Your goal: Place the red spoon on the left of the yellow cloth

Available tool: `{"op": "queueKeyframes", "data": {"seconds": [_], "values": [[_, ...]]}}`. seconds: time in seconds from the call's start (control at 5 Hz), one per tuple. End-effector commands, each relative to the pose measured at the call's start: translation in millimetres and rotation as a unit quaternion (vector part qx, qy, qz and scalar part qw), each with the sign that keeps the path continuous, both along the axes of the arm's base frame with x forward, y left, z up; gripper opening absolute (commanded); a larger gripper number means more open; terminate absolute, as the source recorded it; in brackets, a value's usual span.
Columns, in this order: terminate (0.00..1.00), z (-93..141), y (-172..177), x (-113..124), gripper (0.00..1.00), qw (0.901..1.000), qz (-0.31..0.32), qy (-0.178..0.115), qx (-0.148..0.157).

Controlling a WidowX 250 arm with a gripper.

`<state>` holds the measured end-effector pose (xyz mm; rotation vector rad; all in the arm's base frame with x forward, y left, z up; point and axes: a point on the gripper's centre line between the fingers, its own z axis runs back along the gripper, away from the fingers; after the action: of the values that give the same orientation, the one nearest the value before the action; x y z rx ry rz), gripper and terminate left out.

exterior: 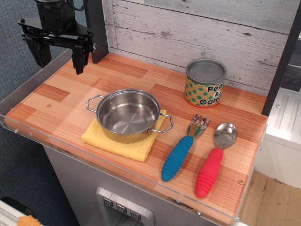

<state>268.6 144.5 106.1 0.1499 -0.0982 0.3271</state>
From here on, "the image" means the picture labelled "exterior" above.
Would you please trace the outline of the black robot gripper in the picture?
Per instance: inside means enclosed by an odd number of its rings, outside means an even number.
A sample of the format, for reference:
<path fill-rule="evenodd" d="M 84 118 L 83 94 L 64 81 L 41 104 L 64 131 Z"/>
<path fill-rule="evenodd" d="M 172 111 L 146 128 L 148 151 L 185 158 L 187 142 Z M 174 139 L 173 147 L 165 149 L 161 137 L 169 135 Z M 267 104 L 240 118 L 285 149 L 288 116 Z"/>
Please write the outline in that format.
<path fill-rule="evenodd" d="M 39 16 L 20 18 L 22 37 L 27 43 L 36 63 L 44 68 L 52 57 L 50 46 L 72 49 L 72 62 L 76 74 L 83 73 L 90 52 L 94 52 L 94 32 L 76 21 L 75 12 L 83 11 L 84 0 L 76 7 L 72 0 L 37 0 Z"/>

